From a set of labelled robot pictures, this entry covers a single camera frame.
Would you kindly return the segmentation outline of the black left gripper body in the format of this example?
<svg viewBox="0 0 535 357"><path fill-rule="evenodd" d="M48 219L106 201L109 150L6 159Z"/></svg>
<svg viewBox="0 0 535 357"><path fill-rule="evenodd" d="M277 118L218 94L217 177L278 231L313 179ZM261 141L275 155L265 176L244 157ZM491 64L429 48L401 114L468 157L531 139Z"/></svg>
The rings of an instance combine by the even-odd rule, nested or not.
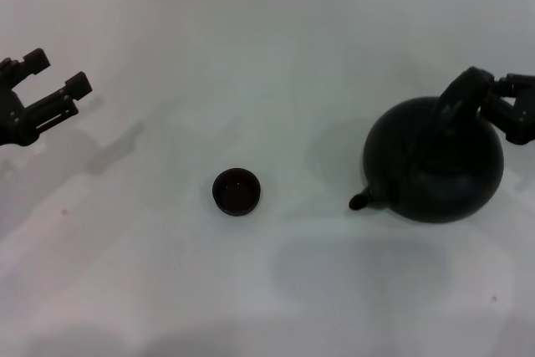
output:
<svg viewBox="0 0 535 357"><path fill-rule="evenodd" d="M1 79L1 145L29 146L33 143L26 107L14 92L25 77Z"/></svg>

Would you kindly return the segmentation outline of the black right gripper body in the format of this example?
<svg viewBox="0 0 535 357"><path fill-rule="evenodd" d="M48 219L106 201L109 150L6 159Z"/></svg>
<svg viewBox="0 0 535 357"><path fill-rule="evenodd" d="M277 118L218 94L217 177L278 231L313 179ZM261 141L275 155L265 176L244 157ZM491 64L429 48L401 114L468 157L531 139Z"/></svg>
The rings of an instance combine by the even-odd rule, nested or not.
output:
<svg viewBox="0 0 535 357"><path fill-rule="evenodd" d="M512 118L506 130L506 140L514 145L526 145L534 140L534 92L520 92L512 105Z"/></svg>

